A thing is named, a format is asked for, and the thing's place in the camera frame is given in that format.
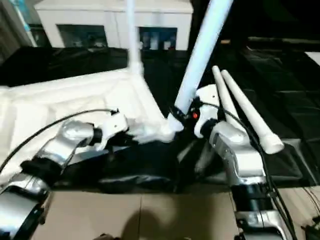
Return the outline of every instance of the black cable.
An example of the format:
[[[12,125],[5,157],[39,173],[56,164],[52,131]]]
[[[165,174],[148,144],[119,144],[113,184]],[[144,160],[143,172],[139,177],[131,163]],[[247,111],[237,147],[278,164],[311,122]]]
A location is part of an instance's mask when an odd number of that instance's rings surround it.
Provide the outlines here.
[[[34,139],[36,136],[38,136],[39,134],[41,134],[42,132],[44,132],[45,130],[47,130],[48,128],[61,123],[67,119],[73,118],[75,116],[78,115],[82,115],[82,114],[87,114],[87,113],[93,113],[93,112],[108,112],[108,113],[115,113],[115,111],[110,110],[110,109],[91,109],[91,110],[85,110],[85,111],[79,111],[73,114],[70,114],[68,116],[65,116],[63,118],[60,118],[50,124],[48,124],[47,126],[44,126],[43,128],[41,128],[40,130],[36,131],[34,134],[32,134],[31,136],[29,136],[26,140],[24,140],[22,143],[20,143],[7,157],[6,159],[3,161],[3,163],[0,166],[0,174],[2,173],[2,171],[4,170],[4,168],[6,167],[6,165],[8,164],[8,162],[10,161],[10,159],[23,147],[25,146],[28,142],[30,142],[32,139]]]
[[[298,240],[298,238],[296,236],[296,232],[295,232],[294,223],[293,223],[293,220],[292,220],[291,215],[289,213],[289,210],[288,210],[283,198],[281,197],[277,186],[275,185],[275,183],[273,182],[273,180],[272,180],[272,178],[271,178],[271,176],[269,174],[269,171],[268,171],[268,168],[267,168],[267,164],[266,164],[266,159],[265,159],[264,153],[263,153],[263,149],[262,149],[261,145],[259,144],[259,141],[255,137],[255,135],[252,133],[252,131],[238,117],[236,117],[230,111],[228,111],[228,110],[224,109],[223,107],[220,107],[220,106],[218,106],[216,104],[212,104],[212,103],[208,103],[208,102],[202,102],[202,103],[205,104],[205,105],[212,106],[212,107],[214,107],[214,108],[216,108],[218,110],[223,111],[225,114],[227,114],[230,117],[232,117],[238,124],[240,124],[246,130],[246,132],[248,133],[248,136],[253,141],[253,143],[255,144],[258,152],[261,155],[263,168],[264,168],[264,173],[265,173],[265,179],[266,179],[266,182],[268,184],[269,190],[271,191],[270,197],[273,200],[274,205],[277,208],[279,214],[281,215],[286,227],[288,228],[293,240]],[[273,196],[273,194],[272,194],[272,190],[273,189],[275,190],[276,196]]]
[[[317,214],[320,215],[320,208],[319,208],[316,200],[314,199],[314,197],[311,195],[311,193],[312,193],[313,195],[314,195],[314,193],[311,192],[311,191],[308,191],[305,187],[303,187],[303,190],[308,194],[309,198],[310,198],[311,201],[313,202],[313,205],[314,205],[314,207],[315,207],[315,209],[316,209],[316,211],[317,211]]]

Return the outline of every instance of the rod tip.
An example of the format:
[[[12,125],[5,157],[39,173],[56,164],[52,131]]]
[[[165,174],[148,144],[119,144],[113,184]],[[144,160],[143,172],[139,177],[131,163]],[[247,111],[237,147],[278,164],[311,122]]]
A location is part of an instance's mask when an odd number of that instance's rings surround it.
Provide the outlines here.
[[[276,154],[285,148],[284,143],[274,133],[260,137],[260,144],[266,154]]]

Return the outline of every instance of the black fabric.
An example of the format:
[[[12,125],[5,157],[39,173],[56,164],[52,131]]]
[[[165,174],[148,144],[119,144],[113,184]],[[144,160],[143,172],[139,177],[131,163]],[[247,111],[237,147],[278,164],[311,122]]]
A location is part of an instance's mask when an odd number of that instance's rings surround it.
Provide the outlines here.
[[[144,78],[160,110],[167,116],[173,105],[189,56],[186,52],[143,52]],[[285,149],[265,155],[278,186],[319,183],[320,67],[303,52],[214,50],[201,86],[214,82],[211,67],[227,69]],[[0,84],[10,87],[109,71],[127,66],[122,49],[22,48],[0,66]],[[241,119],[248,125],[242,111]],[[184,151],[184,157],[178,155]],[[203,151],[210,157],[201,158]],[[192,129],[174,142],[152,142],[69,166],[57,188],[108,193],[215,191],[226,184],[219,156]]]

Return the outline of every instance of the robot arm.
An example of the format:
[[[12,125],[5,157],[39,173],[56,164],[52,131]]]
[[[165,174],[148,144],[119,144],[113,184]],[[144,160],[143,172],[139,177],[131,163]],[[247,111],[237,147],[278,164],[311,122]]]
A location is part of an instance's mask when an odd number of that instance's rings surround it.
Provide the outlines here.
[[[74,156],[77,148],[105,145],[116,133],[128,128],[121,113],[105,126],[69,121],[33,157],[21,164],[22,171],[0,189],[0,240],[28,240],[45,220],[44,205],[51,187]]]
[[[215,84],[200,88],[196,95],[201,102],[220,105]],[[269,195],[262,157],[251,146],[245,129],[218,121],[218,109],[213,106],[204,104],[195,109],[199,116],[194,134],[206,138],[223,161],[235,203],[236,224],[243,230],[235,239],[291,239]]]

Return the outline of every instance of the white tapered stick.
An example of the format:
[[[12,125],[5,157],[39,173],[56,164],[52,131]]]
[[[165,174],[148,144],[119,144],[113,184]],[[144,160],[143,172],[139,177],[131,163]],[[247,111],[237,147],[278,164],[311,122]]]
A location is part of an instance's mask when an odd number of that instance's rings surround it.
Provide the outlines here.
[[[231,99],[229,90],[228,90],[228,88],[225,84],[225,81],[221,75],[219,67],[213,66],[212,72],[213,72],[215,84],[217,86],[218,94],[221,99],[221,103],[222,103],[223,108],[225,110],[229,111],[230,113],[232,113],[237,118],[239,118],[237,110],[236,110],[235,105]],[[243,132],[246,132],[246,130],[236,120],[234,120],[230,115],[226,114],[225,119],[228,123],[233,125],[235,128],[237,128]]]
[[[285,146],[278,135],[271,131],[269,126],[257,112],[255,107],[251,104],[249,99],[246,97],[229,72],[227,70],[223,70],[221,74],[225,80],[225,83],[234,95],[234,98],[238,102],[239,106],[258,135],[263,150],[267,154],[275,154],[280,152]]]

